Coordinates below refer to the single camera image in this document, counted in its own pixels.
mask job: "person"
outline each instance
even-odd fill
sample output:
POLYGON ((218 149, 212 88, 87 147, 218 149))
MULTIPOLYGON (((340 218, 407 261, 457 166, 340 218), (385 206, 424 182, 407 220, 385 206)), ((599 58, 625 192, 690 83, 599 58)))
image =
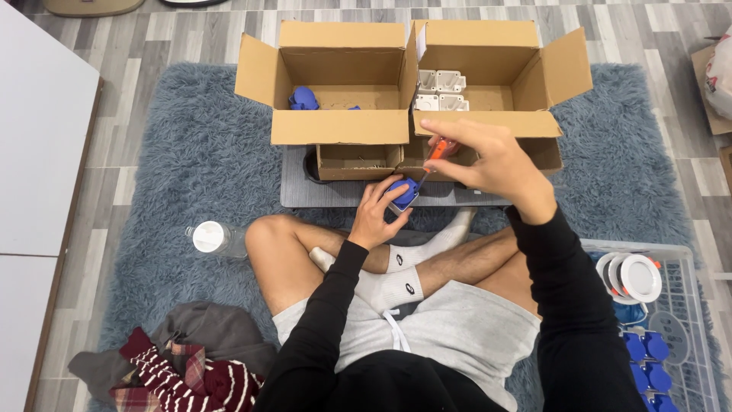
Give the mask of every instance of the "person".
POLYGON ((423 246, 386 246, 409 216, 384 221, 406 191, 386 191, 400 176, 366 187, 350 233, 291 216, 255 221, 247 250, 282 348, 254 411, 513 412, 504 381, 539 332, 544 411, 647 411, 612 299, 510 130, 422 127, 430 144, 445 136, 480 154, 470 167, 426 166, 511 201, 510 227, 460 244, 474 213, 465 209, 423 246), (422 299, 394 320, 393 306, 422 299))

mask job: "plastic crate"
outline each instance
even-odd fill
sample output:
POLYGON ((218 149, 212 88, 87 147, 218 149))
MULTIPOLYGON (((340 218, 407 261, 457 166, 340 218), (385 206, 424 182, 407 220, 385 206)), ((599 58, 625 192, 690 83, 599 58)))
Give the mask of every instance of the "plastic crate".
POLYGON ((694 256, 686 246, 582 239, 587 252, 642 253, 661 263, 661 296, 648 304, 649 329, 660 332, 671 353, 663 367, 669 395, 680 411, 720 412, 712 359, 706 343, 694 256))

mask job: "white sock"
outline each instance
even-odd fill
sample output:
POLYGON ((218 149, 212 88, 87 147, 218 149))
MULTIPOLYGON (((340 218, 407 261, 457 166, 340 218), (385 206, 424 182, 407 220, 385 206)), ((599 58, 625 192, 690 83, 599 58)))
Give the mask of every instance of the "white sock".
MULTIPOLYGON (((318 247, 313 248, 310 252, 310 259, 323 272, 327 272, 330 265, 335 262, 335 258, 331 254, 318 247)), ((384 275, 361 270, 359 283, 356 285, 356 295, 379 314, 395 306, 421 301, 425 298, 414 266, 384 275)))
POLYGON ((475 207, 461 207, 454 219, 434 238, 421 246, 389 245, 389 264, 387 273, 394 273, 416 266, 436 254, 463 244, 470 232, 470 222, 477 212, 475 207))

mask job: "orange screwdriver handle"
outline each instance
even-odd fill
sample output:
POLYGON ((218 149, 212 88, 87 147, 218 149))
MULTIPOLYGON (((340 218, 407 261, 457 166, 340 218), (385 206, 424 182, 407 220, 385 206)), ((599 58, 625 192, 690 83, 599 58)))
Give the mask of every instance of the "orange screwdriver handle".
MULTIPOLYGON (((425 160, 431 161, 435 159, 445 159, 452 153, 453 149, 457 145, 458 143, 455 140, 440 136, 440 139, 432 146, 432 149, 430 149, 430 154, 427 155, 427 159, 425 160)), ((427 173, 432 173, 432 170, 427 167, 423 169, 427 173)))

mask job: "gray laptop table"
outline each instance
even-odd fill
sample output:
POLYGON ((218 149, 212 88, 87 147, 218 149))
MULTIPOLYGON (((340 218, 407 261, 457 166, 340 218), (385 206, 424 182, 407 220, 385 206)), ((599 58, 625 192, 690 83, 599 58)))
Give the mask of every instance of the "gray laptop table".
MULTIPOLYGON (((284 207, 357 207, 368 182, 333 181, 318 184, 302 168, 307 146, 283 147, 280 203, 284 207)), ((455 187, 451 182, 425 182, 412 206, 507 206, 500 196, 455 187)))

